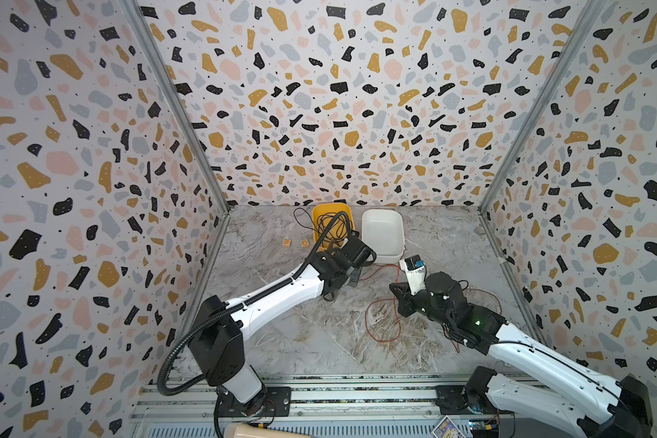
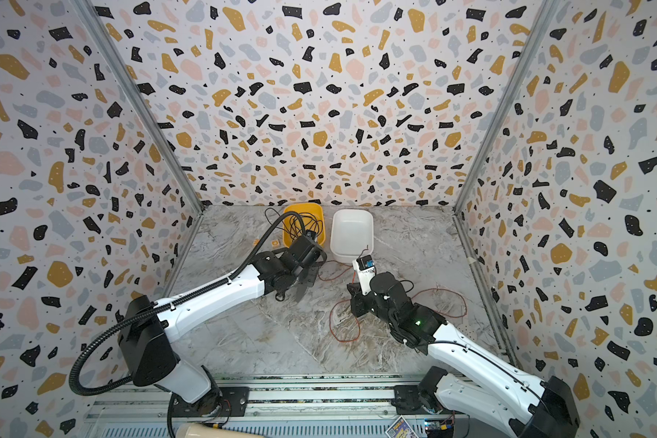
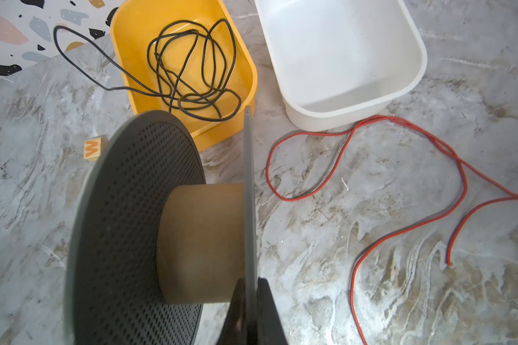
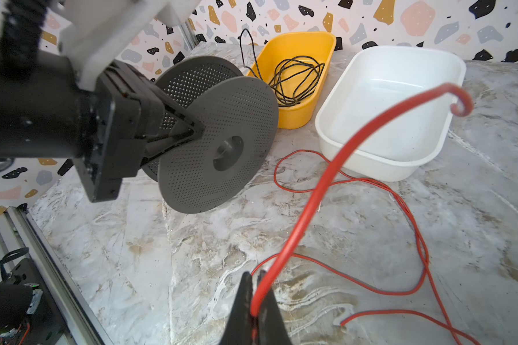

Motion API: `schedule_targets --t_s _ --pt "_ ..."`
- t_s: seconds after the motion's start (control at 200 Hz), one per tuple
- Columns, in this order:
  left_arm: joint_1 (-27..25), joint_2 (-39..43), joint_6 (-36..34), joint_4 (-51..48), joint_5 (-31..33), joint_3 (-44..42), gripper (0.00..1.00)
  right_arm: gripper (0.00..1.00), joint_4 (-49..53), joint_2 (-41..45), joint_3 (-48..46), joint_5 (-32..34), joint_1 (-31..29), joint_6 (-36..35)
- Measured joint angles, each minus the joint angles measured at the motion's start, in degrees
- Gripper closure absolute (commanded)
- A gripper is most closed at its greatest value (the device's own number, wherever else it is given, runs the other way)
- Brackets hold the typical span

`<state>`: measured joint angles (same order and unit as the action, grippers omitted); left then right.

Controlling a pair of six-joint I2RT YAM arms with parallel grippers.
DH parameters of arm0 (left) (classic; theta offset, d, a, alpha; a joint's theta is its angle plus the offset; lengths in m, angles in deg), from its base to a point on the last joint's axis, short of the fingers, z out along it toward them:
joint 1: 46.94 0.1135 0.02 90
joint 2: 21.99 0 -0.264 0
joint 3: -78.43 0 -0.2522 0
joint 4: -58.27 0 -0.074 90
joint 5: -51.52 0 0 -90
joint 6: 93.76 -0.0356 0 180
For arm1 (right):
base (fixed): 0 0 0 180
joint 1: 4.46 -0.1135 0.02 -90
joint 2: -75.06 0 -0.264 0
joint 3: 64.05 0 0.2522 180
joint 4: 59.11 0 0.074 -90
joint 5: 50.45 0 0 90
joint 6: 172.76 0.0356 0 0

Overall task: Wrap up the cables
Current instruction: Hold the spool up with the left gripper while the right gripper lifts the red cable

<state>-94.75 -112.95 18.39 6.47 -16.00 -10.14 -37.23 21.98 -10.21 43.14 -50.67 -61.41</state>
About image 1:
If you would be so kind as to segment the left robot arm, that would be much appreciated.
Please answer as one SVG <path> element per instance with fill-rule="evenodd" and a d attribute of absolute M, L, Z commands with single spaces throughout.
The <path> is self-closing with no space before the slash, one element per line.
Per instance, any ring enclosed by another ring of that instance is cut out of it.
<path fill-rule="evenodd" d="M 237 299 L 206 299 L 191 330 L 176 341 L 162 363 L 157 391 L 172 397 L 204 381 L 216 388 L 219 398 L 229 396 L 242 416 L 257 414 L 270 396 L 246 361 L 245 341 L 295 306 L 317 297 L 334 300 L 349 279 L 376 258 L 352 229 L 350 215 L 335 213 L 302 264 L 288 275 Z M 200 374 L 172 387 L 168 380 L 173 363 L 184 349 L 190 350 Z"/>

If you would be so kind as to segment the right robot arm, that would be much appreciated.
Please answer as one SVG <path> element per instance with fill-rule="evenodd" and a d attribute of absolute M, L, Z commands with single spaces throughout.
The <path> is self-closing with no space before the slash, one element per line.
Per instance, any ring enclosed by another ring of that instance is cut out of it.
<path fill-rule="evenodd" d="M 407 278 L 390 285 L 399 315 L 423 315 L 450 341 L 536 380 L 520 383 L 478 366 L 460 394 L 446 396 L 440 407 L 522 414 L 575 437 L 651 436 L 653 414 L 644 383 L 631 375 L 618 381 L 551 350 L 494 310 L 468 302 L 460 283 L 443 272 L 428 275 L 419 268 Z"/>

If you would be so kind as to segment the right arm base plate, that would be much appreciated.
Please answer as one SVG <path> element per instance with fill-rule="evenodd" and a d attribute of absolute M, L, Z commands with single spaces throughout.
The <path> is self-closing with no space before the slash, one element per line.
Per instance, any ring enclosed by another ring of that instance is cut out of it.
<path fill-rule="evenodd" d="M 487 398 L 487 385 L 439 385 L 435 387 L 435 404 L 440 414 L 501 414 Z"/>

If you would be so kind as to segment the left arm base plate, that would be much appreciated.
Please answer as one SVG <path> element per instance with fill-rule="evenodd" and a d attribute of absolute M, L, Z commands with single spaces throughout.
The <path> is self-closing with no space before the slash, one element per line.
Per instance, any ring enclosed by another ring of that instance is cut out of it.
<path fill-rule="evenodd" d="M 292 389 L 288 386 L 263 387 L 259 394 L 241 403 L 226 390 L 217 392 L 215 413 L 221 418 L 288 417 L 292 402 Z"/>

